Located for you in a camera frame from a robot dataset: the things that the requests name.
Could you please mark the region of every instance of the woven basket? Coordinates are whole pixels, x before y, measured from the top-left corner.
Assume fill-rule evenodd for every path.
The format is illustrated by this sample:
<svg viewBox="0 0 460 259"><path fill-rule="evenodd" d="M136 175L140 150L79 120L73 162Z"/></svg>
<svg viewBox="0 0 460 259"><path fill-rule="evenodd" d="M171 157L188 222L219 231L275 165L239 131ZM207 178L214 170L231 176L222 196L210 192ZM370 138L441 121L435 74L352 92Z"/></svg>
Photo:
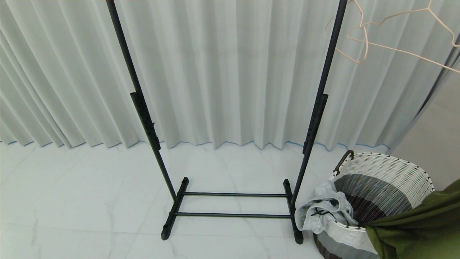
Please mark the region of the woven basket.
<svg viewBox="0 0 460 259"><path fill-rule="evenodd" d="M362 226L367 222L411 210L434 191L428 174L408 161L380 153L348 150L330 180L345 193ZM326 259L379 258L366 229L330 221L315 235L315 243Z"/></svg>

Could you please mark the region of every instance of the white marble floor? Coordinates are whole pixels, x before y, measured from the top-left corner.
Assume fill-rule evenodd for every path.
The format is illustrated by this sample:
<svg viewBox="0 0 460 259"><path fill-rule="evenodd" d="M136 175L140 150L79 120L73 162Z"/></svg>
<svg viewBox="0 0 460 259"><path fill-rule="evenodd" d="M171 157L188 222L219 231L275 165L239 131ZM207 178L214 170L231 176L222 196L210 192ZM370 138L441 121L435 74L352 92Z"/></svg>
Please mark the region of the white marble floor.
<svg viewBox="0 0 460 259"><path fill-rule="evenodd" d="M370 151L359 147L357 151ZM386 148L375 148L386 152ZM330 177L344 147L315 145L299 194ZM182 143L161 150L176 191L284 193L295 184L302 148L260 150ZM0 145L2 259L322 258L312 237L295 243L288 219L178 217L160 239L172 200L146 143L68 149L53 144ZM287 213L283 198L185 197L181 211Z"/></svg>

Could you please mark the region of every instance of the curtain fold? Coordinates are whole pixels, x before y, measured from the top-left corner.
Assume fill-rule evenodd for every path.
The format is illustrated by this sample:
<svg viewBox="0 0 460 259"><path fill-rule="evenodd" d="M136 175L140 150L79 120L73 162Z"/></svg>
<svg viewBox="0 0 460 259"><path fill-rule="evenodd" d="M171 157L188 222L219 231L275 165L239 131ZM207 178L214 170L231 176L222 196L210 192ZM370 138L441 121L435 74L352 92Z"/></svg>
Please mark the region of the curtain fold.
<svg viewBox="0 0 460 259"><path fill-rule="evenodd" d="M302 144L337 1L116 1L128 47L157 133L215 147L254 141ZM362 1L365 21L426 7L428 0ZM105 1L0 0L0 138L73 147L145 141L129 93L133 86ZM456 35L459 1L432 10ZM359 24L349 5L338 47ZM370 26L372 42L444 63L449 33L428 13ZM359 31L353 36L360 37ZM316 141L392 146L423 105L440 67L370 46L363 65L336 52Z"/></svg>

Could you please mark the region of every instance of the beige hanger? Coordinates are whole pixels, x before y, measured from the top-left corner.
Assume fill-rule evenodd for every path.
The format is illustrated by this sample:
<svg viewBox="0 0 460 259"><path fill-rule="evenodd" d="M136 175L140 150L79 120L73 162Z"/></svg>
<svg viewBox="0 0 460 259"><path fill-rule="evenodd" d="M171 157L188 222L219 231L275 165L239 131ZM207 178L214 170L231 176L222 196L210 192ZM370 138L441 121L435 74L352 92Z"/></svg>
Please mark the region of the beige hanger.
<svg viewBox="0 0 460 259"><path fill-rule="evenodd" d="M440 64L440 63L438 63L438 62L436 62L436 61L433 61L433 60L431 60L431 59L427 59L427 58L424 58L424 57L419 56L419 55L417 55L417 54L414 54L414 53L412 53L412 52L408 52L408 51L404 51L404 50L400 50L400 49L396 49L396 48L392 48L392 47L383 46L383 45L380 45L380 44L376 44L376 43L369 42L369 40L368 40L368 32L367 32L366 27L365 27L365 26L368 25L368 24L374 24L374 25L377 25L377 26L378 26L378 25L381 25L383 22L385 22L387 19L393 18L393 17L395 17L395 16L399 16L399 15L402 15L402 14L413 13L413 12L428 11L428 12L436 19L436 21L437 21L439 24L441 24L441 25L452 35L452 41L451 41L452 46L453 46L453 47L460 47L460 45L456 45L455 42L454 42L454 41L455 41L455 35L454 35L454 33L452 32L452 30L449 29L449 27L447 27L447 26L438 18L438 16L436 16L436 14L433 13L433 11L431 10L430 7L431 7L431 2L432 2L432 0L430 0L430 2L428 3L428 7L426 7L426 8L418 9L418 10L413 10L413 11L408 11L408 12L400 12L400 13L397 13L397 14L393 14L393 15L390 15L390 16L385 17L380 23L376 23L376 22L372 22L372 21L371 21L371 22L367 22L367 23L362 23L362 21L363 21L363 19L364 19L364 13L362 12L361 6L359 5L359 3L358 3L357 0L349 0L349 1L347 2L347 4L350 4L351 2L354 2L354 3L355 3L356 7L358 8L359 12L361 13L361 21L359 22L359 25L358 25L358 26L355 26L355 27L353 27L350 31L348 31L346 37L347 37L348 39L350 39L350 40L353 40L353 41L359 41L359 42L365 43L365 44L366 44L366 50L365 50L365 52L364 52L364 57L363 57L363 59L362 59L361 61L357 61L357 60L355 60L355 59L353 59L352 57L348 56L347 54L345 54L344 52L342 52L340 49L338 49L338 48L336 47L335 49L336 49L340 54L342 54L343 56L345 56L347 59L349 59L349 60L351 60L351 61L353 61L353 62L355 62L355 63L357 63L357 64L362 64L362 63L364 63L364 61L366 60L367 55L368 55L369 44L371 44L371 45L374 45L374 46L383 47L383 48L391 49L391 50L394 50L394 51L399 51L399 52L402 52L402 53L406 53L406 54L415 56L415 57L417 57L417 58L419 58L419 59L423 59L423 60L426 60L426 61L431 62L431 63L433 63L433 64L436 64L436 65L438 65L438 66L441 66L441 67L443 67L443 68L445 68L445 69L448 69L448 70L451 70L451 71L460 73L459 70L455 70L455 69L453 69L453 68L450 68L450 67L448 67L448 66L445 66L445 65L443 65L443 64ZM331 23L331 21L332 21L334 18L335 18L335 15L332 16L332 17L330 18L330 20L329 20L328 23L326 24L326 28L325 28L325 30L324 30L324 36L325 36L328 40L329 40L329 38L328 38L327 35L326 35L326 31L327 31L327 29L328 29L329 24ZM359 39L356 39L356 38L350 37L350 33L351 33L352 31L354 31L355 29L357 29L357 28L360 28L360 29L363 30L363 32L364 32L364 38L365 38L364 41L359 40Z"/></svg>

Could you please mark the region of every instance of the beige wall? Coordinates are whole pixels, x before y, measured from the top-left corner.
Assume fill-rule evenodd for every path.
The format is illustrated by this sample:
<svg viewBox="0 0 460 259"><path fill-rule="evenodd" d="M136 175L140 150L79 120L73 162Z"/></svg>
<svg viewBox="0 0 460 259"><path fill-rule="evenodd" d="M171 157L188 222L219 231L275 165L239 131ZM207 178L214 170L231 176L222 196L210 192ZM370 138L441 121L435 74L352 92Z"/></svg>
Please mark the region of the beige wall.
<svg viewBox="0 0 460 259"><path fill-rule="evenodd" d="M438 190L460 178L459 73L450 73L391 155L425 169Z"/></svg>

